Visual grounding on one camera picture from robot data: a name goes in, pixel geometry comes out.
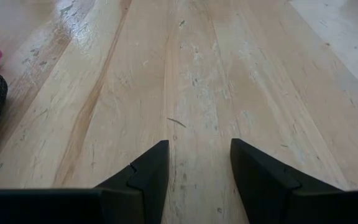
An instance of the hardwood floor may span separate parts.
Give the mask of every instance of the hardwood floor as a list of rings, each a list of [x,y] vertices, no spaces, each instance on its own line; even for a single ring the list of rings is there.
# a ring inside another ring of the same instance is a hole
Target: hardwood floor
[[[0,47],[0,188],[92,187],[169,139],[163,223],[247,223],[241,138],[358,189],[356,0],[0,0]]]

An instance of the wood grain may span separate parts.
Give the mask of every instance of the wood grain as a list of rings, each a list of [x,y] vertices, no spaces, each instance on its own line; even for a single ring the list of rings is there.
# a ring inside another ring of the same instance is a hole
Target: wood grain
[[[242,138],[358,189],[355,0],[0,0],[0,46],[0,188],[92,187],[169,139],[163,223],[247,223]]]

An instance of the wooden floor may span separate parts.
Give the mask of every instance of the wooden floor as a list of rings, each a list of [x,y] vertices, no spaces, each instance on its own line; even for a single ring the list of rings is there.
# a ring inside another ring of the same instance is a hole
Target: wooden floor
[[[247,223],[231,138],[358,189],[358,0],[0,0],[0,188],[170,140],[163,223]]]

